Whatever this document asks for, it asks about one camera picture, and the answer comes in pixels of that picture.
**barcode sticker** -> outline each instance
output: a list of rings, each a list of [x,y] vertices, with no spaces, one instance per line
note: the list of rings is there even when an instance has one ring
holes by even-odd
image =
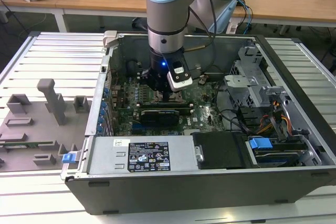
[[[113,141],[113,147],[128,147],[130,139],[115,139]]]

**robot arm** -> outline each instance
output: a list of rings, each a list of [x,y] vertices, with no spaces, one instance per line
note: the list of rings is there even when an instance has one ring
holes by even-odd
[[[146,0],[148,39],[151,49],[151,68],[145,73],[148,85],[161,92],[178,91],[193,80],[183,56],[183,42],[187,24],[200,27],[189,13],[189,6],[206,26],[214,31],[209,0]],[[235,0],[214,0],[219,31],[232,15]]]

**blue latch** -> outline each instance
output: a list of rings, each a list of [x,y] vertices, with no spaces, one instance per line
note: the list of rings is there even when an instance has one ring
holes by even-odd
[[[269,138],[265,137],[255,137],[252,138],[250,141],[250,146],[252,149],[272,149],[273,145]]]
[[[67,153],[63,155],[62,163],[63,164],[74,164],[76,162],[75,153]]]

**white desk leg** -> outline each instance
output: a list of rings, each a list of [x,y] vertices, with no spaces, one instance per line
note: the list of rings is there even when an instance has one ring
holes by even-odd
[[[62,10],[60,9],[59,12],[55,12],[54,16],[55,16],[55,20],[58,26],[58,30],[61,33],[68,33],[69,28],[68,28],[66,20],[64,19],[64,14],[62,13]]]
[[[7,23],[8,22],[8,18],[6,16],[6,12],[0,10],[0,22],[1,23]]]

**gray plastic part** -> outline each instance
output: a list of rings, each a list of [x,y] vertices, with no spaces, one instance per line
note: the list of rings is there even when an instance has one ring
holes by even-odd
[[[90,112],[90,106],[86,96],[76,96],[73,100],[73,107],[75,107],[77,114]]]
[[[59,149],[58,149],[58,156],[63,156],[63,154],[67,154],[68,153],[68,151],[67,151],[67,149],[65,148],[65,146],[63,145],[63,144],[61,144],[60,146],[59,146]]]
[[[31,102],[30,105],[23,105],[27,114],[13,115],[12,112],[9,111],[4,122],[8,121],[8,119],[32,118],[34,123],[29,126],[16,127],[8,127],[3,123],[0,126],[0,134],[13,135],[26,133],[28,136],[27,140],[22,142],[22,144],[13,142],[13,145],[17,147],[6,147],[9,143],[2,144],[0,141],[0,157],[6,161],[6,164],[0,169],[1,172],[62,169],[62,156],[58,156],[60,144],[63,144],[66,150],[70,150],[73,144],[75,144],[77,148],[82,148],[89,114],[76,114],[72,101],[66,101],[65,103],[66,109],[64,113],[67,118],[67,124],[61,126],[55,122],[54,115],[47,111],[44,101]],[[56,159],[55,165],[37,166],[33,162],[35,154],[45,153],[51,153],[53,155]],[[78,164],[73,164],[71,168],[76,169],[77,165]]]
[[[26,133],[15,133],[15,134],[2,134],[0,136],[0,142],[10,143],[10,142],[24,142],[27,140]]]
[[[59,108],[64,112],[66,104],[64,102],[63,96],[62,96],[62,94],[56,94],[56,95],[57,95]],[[50,108],[50,106],[47,102],[46,102],[46,107],[47,107],[47,110],[49,111],[49,113],[52,113],[52,109]]]
[[[54,140],[52,144],[39,144],[38,147],[42,151],[58,150],[59,144]]]
[[[63,106],[60,104],[58,97],[54,91],[55,81],[53,79],[40,79],[37,89],[44,94],[48,101],[49,111],[52,111],[58,125],[64,125],[66,117],[64,115]]]
[[[71,152],[78,151],[77,146],[76,146],[75,144],[72,144],[72,146],[71,146],[71,150],[70,150],[70,151],[71,151]]]
[[[7,106],[13,114],[25,114],[23,105],[29,104],[30,101],[25,94],[12,94],[7,102]]]
[[[33,162],[36,165],[55,165],[56,164],[56,159],[54,156],[49,153],[49,154],[35,154]]]
[[[5,124],[8,127],[13,126],[29,126],[33,124],[32,118],[15,118],[15,119],[8,119],[5,121]]]

